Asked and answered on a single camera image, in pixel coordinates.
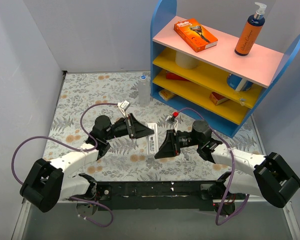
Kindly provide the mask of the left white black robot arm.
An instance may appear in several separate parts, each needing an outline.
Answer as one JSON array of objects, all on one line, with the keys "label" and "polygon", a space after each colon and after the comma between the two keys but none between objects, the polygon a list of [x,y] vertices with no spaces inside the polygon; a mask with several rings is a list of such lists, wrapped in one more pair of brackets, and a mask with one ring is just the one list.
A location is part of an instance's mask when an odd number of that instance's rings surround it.
[{"label": "left white black robot arm", "polygon": [[38,159],[22,184],[20,195],[43,213],[51,210],[59,200],[71,197],[98,199],[97,181],[77,171],[105,156],[111,147],[109,140],[124,136],[146,138],[150,154],[158,148],[156,123],[142,124],[132,113],[111,123],[108,116],[101,115],[95,119],[90,136],[79,151],[69,152],[52,161]]}]

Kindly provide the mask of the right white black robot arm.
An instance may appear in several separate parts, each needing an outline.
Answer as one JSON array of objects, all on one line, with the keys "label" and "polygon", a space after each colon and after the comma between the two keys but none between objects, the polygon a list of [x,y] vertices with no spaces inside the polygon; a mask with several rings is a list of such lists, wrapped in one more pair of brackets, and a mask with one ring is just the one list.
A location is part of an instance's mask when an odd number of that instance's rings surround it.
[{"label": "right white black robot arm", "polygon": [[213,164],[226,165],[243,174],[227,173],[218,179],[217,195],[227,199],[233,194],[263,197],[271,205],[283,208],[300,188],[300,178],[275,152],[253,154],[230,148],[212,138],[212,129],[205,120],[195,120],[190,132],[169,129],[155,159],[172,158],[181,148],[197,146],[199,156]]}]

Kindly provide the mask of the white remote control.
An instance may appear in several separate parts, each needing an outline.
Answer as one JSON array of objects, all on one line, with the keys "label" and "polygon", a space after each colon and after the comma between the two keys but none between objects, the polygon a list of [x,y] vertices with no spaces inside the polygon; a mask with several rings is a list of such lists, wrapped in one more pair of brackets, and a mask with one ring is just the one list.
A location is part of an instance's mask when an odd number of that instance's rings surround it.
[{"label": "white remote control", "polygon": [[158,124],[147,123],[146,126],[154,131],[153,134],[146,137],[147,155],[154,156],[159,151]]}]

